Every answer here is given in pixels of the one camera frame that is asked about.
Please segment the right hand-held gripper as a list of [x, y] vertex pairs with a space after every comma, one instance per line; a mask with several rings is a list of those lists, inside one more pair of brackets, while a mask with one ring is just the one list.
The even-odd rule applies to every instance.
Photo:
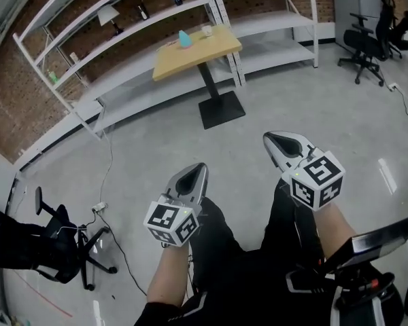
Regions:
[[266, 132], [263, 143], [296, 205], [318, 211], [339, 196], [345, 169], [330, 151], [287, 131]]

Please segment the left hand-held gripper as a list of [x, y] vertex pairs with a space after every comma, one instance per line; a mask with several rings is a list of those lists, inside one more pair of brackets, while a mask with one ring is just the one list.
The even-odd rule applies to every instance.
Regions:
[[151, 202], [143, 225], [157, 241], [182, 247], [197, 231], [208, 176], [204, 163], [187, 166], [172, 176], [159, 199]]

